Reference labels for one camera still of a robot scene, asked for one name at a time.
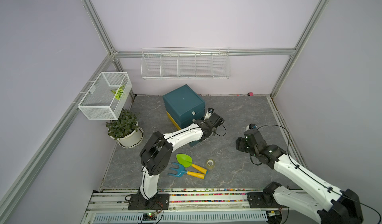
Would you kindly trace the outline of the teal three-drawer cabinet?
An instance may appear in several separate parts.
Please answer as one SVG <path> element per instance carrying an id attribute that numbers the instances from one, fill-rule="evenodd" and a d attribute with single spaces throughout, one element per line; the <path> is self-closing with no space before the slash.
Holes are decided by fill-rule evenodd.
<path id="1" fill-rule="evenodd" d="M 202 129 L 194 124 L 205 116 L 206 102 L 188 85 L 183 85 L 163 96 L 167 116 L 178 129 L 173 137 L 165 135 L 174 150 L 203 136 Z"/>

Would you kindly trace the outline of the yellow tape roll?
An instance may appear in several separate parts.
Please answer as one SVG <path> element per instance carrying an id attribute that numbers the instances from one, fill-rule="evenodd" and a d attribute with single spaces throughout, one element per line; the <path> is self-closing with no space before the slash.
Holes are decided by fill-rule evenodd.
<path id="1" fill-rule="evenodd" d="M 213 170 L 215 168 L 215 161 L 213 159 L 208 159 L 206 161 L 207 170 Z"/>

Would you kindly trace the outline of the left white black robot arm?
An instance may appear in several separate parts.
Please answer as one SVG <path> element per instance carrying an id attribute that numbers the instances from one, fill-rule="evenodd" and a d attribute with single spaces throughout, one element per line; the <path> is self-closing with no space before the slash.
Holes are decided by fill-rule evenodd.
<path id="1" fill-rule="evenodd" d="M 190 142 L 202 142 L 216 135 L 217 128 L 223 123 L 220 115 L 209 110 L 204 119 L 198 119 L 186 128 L 172 133 L 153 133 L 140 152 L 142 182 L 138 197 L 146 201 L 156 196 L 160 173 L 168 166 L 172 153 Z"/>

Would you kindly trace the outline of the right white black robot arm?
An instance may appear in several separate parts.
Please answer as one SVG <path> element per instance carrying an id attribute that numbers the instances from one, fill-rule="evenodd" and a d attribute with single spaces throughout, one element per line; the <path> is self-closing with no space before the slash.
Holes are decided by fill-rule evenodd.
<path id="1" fill-rule="evenodd" d="M 272 182 L 263 189 L 265 205 L 292 208 L 319 224 L 361 224 L 364 221 L 360 199 L 355 192 L 343 191 L 314 175 L 279 146 L 268 145 L 253 126 L 248 126 L 244 137 L 236 140 L 236 149 L 286 176 L 308 194 L 304 196 Z"/>

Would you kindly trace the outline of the green toy shovel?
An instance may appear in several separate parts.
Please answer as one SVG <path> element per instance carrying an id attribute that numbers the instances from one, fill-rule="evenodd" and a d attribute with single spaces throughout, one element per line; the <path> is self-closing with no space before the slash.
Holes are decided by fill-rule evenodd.
<path id="1" fill-rule="evenodd" d="M 205 168 L 203 168 L 201 166 L 198 166 L 196 164 L 193 164 L 193 160 L 192 160 L 192 158 L 189 155 L 186 155 L 186 154 L 177 154 L 176 155 L 176 159 L 184 167 L 193 167 L 194 169 L 198 170 L 199 172 L 201 172 L 203 174 L 207 174 L 208 173 L 207 169 L 205 169 Z"/>

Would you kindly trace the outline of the blue toy rake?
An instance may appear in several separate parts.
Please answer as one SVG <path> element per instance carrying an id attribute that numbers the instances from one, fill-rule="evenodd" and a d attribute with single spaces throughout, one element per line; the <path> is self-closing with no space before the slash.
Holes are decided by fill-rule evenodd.
<path id="1" fill-rule="evenodd" d="M 168 173 L 167 174 L 168 176 L 182 177 L 183 175 L 187 174 L 189 176 L 196 177 L 196 178 L 199 178 L 199 179 L 204 179 L 205 178 L 205 175 L 202 174 L 202 173 L 187 171 L 182 164 L 179 164 L 179 163 L 176 163 L 176 162 L 172 162 L 172 164 L 176 165 L 177 168 L 171 167 L 170 170 L 173 170 L 176 173 Z"/>

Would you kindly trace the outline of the potted green plant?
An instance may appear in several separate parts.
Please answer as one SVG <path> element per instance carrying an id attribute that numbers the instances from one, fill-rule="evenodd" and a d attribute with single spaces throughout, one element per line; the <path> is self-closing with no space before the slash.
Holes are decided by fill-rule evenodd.
<path id="1" fill-rule="evenodd" d="M 109 137 L 125 149 L 138 146 L 144 138 L 144 131 L 138 124 L 138 114 L 123 108 L 118 120 L 105 123 Z"/>

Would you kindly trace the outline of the green leaf toy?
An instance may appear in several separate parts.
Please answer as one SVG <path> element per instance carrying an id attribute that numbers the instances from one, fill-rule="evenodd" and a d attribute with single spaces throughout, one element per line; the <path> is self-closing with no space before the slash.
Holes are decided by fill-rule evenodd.
<path id="1" fill-rule="evenodd" d="M 111 92 L 114 94 L 115 99 L 120 100 L 123 93 L 124 93 L 125 85 L 119 87 L 118 89 L 111 90 Z"/>

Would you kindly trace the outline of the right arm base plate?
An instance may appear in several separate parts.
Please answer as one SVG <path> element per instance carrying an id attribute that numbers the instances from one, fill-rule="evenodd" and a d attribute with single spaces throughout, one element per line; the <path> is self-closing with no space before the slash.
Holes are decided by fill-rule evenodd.
<path id="1" fill-rule="evenodd" d="M 247 194 L 247 201 L 251 209 L 273 208 L 279 209 L 278 204 L 271 193 L 264 192 L 250 192 Z"/>

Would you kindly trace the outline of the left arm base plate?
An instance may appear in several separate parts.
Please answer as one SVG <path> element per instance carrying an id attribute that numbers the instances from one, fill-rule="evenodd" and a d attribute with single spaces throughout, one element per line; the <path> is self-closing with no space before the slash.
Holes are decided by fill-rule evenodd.
<path id="1" fill-rule="evenodd" d="M 128 210 L 168 210 L 170 204 L 169 194 L 156 194 L 153 198 L 146 200 L 142 194 L 136 193 L 126 196 L 130 197 L 128 201 Z"/>

